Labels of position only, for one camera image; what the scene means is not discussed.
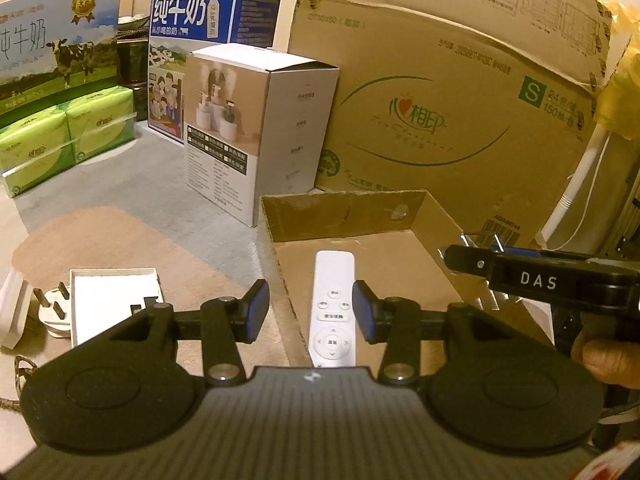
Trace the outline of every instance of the cow picture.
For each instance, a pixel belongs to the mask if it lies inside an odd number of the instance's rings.
[[[84,82],[87,82],[89,74],[94,73],[94,42],[87,41],[78,44],[65,44],[63,40],[55,40],[47,43],[56,57],[57,70],[65,79],[65,89],[70,86],[71,73],[77,66],[84,70]]]

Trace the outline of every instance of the cardboard box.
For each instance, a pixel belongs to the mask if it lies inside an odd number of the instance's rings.
[[[50,107],[0,130],[0,174],[9,196],[74,165],[66,115]]]
[[[263,48],[196,50],[184,85],[187,184],[249,226],[258,197],[312,189],[337,78],[335,66]]]
[[[423,310],[485,297],[481,278],[451,274],[438,248],[460,242],[460,228],[425,191],[331,192],[264,196],[258,222],[258,254],[271,304],[291,366],[310,366],[307,342],[314,262],[321,250],[350,251],[356,279],[379,298],[401,296]],[[550,344],[521,303],[509,301],[501,321]],[[357,364],[374,374],[385,346],[367,344],[358,331]],[[441,342],[422,343],[422,373],[444,362]]]
[[[585,89],[601,88],[604,83],[612,16],[598,0],[351,1],[459,23]],[[324,14],[321,6],[318,12]]]
[[[151,0],[149,126],[183,142],[187,55],[210,44],[273,45],[280,0]]]
[[[60,105],[66,113],[74,155],[81,162],[133,140],[133,90],[114,86]]]
[[[595,0],[300,0],[289,51],[340,67],[317,186],[428,189],[465,231],[529,244],[593,132],[610,23],[601,10]]]

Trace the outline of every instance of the beige carpet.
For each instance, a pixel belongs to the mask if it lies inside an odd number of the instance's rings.
[[[84,209],[49,221],[16,249],[13,263],[29,283],[43,290],[60,281],[68,283],[69,269],[155,267],[164,299],[176,310],[197,309],[218,296],[244,294],[228,277],[114,207]],[[272,313],[258,341],[240,345],[240,353],[248,373],[258,364],[288,365]],[[202,375],[199,342],[181,343],[178,362],[190,373]]]

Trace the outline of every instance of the white product box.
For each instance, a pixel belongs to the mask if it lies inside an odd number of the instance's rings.
[[[311,190],[338,69],[244,44],[188,57],[186,183],[249,226],[258,198]]]
[[[149,269],[71,269],[71,346],[78,346],[145,308],[162,303],[158,274]]]

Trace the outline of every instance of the white power adapter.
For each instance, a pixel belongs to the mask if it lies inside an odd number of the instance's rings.
[[[18,270],[0,270],[0,346],[13,349],[20,341],[32,290]]]

